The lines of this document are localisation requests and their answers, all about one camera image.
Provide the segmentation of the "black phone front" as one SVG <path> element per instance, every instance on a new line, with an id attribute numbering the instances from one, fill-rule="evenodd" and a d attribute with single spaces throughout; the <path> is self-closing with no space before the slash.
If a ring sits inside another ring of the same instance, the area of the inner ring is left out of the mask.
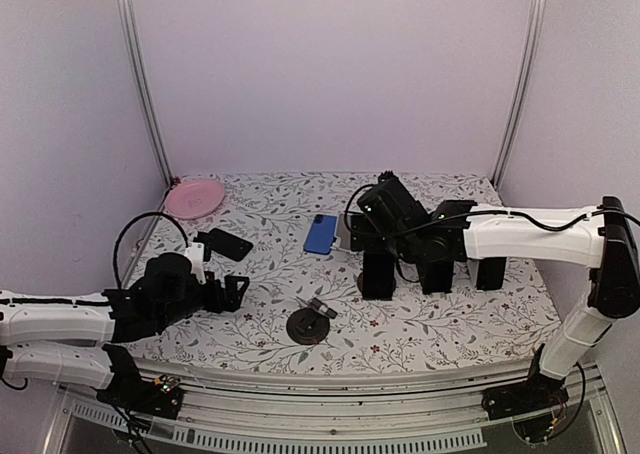
<path id="1" fill-rule="evenodd" d="M 419 281 L 424 295 L 450 293 L 453 283 L 454 262 L 425 263 L 418 266 Z"/>

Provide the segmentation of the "white folding phone stand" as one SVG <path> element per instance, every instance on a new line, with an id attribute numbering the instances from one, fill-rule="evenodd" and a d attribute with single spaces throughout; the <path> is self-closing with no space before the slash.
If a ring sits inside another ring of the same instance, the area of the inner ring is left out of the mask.
<path id="1" fill-rule="evenodd" d="M 478 274 L 479 274 L 479 261 L 475 259 L 468 259 L 467 268 L 469 271 L 469 277 L 473 283 L 477 282 Z"/>

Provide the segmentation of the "pink phone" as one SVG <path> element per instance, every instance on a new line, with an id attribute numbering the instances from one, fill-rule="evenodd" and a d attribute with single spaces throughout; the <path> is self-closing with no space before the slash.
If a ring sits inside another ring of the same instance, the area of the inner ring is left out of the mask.
<path id="1" fill-rule="evenodd" d="M 365 300 L 391 300 L 396 288 L 395 257 L 388 253 L 364 253 L 362 272 Z"/>

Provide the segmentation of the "black phone blue case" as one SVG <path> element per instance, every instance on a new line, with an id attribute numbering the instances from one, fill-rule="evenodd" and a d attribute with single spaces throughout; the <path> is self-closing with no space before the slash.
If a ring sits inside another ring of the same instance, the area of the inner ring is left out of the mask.
<path id="1" fill-rule="evenodd" d="M 476 288 L 482 291 L 496 291 L 503 287 L 506 269 L 505 258 L 479 260 L 476 270 Z"/>

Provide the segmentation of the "black round base stand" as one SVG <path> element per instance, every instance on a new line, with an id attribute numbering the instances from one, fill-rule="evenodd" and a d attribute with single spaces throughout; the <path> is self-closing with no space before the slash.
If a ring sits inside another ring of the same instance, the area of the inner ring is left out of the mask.
<path id="1" fill-rule="evenodd" d="M 287 319 L 287 334 L 299 345 L 320 344 L 328 336 L 331 321 L 337 315 L 333 308 L 316 297 L 303 301 L 303 306 Z"/>

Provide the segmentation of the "white grey phone stand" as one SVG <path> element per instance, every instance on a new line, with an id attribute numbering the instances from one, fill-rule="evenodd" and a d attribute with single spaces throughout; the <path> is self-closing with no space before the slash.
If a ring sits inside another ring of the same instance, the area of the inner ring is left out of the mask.
<path id="1" fill-rule="evenodd" d="M 337 216 L 336 228 L 334 233 L 334 242 L 331 246 L 331 250 L 335 252 L 350 252 L 351 251 L 351 232 L 347 229 L 346 215 L 340 213 Z"/>

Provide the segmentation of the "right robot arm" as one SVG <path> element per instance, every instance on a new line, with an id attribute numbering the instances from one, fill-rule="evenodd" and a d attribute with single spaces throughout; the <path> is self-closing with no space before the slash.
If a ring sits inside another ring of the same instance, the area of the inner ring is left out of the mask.
<path id="1" fill-rule="evenodd" d="M 448 293 L 454 266 L 465 263 L 477 289 L 502 288 L 510 259 L 541 271 L 562 316 L 532 359 L 517 401 L 537 410 L 612 326 L 639 310 L 639 221 L 605 196 L 579 208 L 512 208 L 444 200 L 427 210 L 391 171 L 358 188 L 344 211 L 348 232 L 364 251 L 360 289 L 389 299 L 394 275 L 415 267 L 424 294 Z"/>

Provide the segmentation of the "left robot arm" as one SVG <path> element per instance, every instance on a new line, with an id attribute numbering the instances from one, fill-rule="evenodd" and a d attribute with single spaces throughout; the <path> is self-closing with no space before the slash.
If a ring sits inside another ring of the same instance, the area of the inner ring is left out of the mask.
<path id="1" fill-rule="evenodd" d="M 128 288 L 58 297 L 4 290 L 1 373 L 110 389 L 126 407 L 141 407 L 149 389 L 126 344 L 160 335 L 199 311 L 233 313 L 248 287 L 245 276 L 217 279 L 187 252 L 151 259 Z"/>

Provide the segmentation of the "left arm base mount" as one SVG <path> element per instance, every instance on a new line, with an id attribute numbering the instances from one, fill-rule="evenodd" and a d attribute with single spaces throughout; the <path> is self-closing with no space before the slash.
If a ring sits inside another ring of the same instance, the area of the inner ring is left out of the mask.
<path id="1" fill-rule="evenodd" d="M 102 350 L 110 362 L 113 375 L 107 387 L 96 390 L 96 399 L 122 410 L 176 420 L 182 407 L 184 391 L 168 377 L 144 380 L 139 369 L 124 348 L 105 344 Z"/>

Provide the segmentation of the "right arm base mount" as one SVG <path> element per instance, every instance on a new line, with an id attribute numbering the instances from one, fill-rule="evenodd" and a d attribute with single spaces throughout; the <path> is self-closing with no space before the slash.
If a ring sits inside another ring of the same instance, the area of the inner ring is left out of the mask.
<path id="1" fill-rule="evenodd" d="M 522 416 L 512 423 L 516 435 L 541 444 L 553 438 L 568 400 L 563 381 L 531 378 L 483 390 L 481 407 L 490 420 Z"/>

